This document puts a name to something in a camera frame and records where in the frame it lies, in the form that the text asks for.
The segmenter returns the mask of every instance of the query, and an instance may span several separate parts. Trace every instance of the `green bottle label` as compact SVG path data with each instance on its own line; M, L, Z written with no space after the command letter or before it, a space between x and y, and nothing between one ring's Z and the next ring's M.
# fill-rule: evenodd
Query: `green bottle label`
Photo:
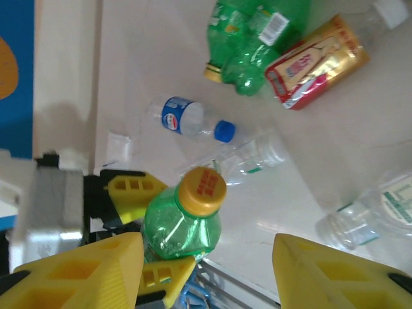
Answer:
M257 12L249 22L249 28L267 46L273 46L277 39L282 35L289 24L289 19L274 12L273 14L263 6L257 8Z
M216 4L209 20L209 26L218 27L220 30L232 33L240 31L246 20L246 15L235 8Z

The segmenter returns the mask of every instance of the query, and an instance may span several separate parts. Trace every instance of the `white bottle cap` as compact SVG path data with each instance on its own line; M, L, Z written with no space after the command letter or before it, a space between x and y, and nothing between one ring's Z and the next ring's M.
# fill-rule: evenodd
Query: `white bottle cap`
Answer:
M373 5L390 30L402 24L410 15L403 0L377 0Z
M285 145L274 132L257 138L256 147L262 161L269 167L283 163L288 156Z

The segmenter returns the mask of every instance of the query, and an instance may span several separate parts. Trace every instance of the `red and gold package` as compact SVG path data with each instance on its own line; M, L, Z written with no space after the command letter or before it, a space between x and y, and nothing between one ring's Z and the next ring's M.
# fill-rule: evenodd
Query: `red and gold package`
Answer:
M287 109L300 110L369 61L339 15L272 63L265 72Z

